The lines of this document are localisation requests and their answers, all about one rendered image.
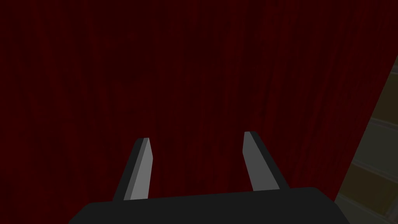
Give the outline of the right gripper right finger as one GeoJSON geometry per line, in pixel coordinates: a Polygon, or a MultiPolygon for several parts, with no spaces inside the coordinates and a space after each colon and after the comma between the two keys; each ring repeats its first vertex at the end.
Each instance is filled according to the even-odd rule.
{"type": "Polygon", "coordinates": [[[257,132],[244,133],[242,153],[254,191],[290,188],[257,132]]]}

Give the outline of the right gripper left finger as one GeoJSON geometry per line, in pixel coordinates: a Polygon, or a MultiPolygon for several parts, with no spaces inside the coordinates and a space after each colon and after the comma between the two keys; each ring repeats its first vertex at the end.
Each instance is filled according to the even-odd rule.
{"type": "Polygon", "coordinates": [[[131,150],[113,201],[147,199],[153,154],[149,138],[138,138],[131,150]]]}

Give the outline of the dark red wooden panel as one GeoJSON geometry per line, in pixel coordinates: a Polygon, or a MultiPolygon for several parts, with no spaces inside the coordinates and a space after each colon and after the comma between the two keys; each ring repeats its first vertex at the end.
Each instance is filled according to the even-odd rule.
{"type": "Polygon", "coordinates": [[[0,224],[111,201],[149,138],[149,197],[250,191],[257,132],[334,200],[398,56],[398,0],[0,0],[0,224]]]}

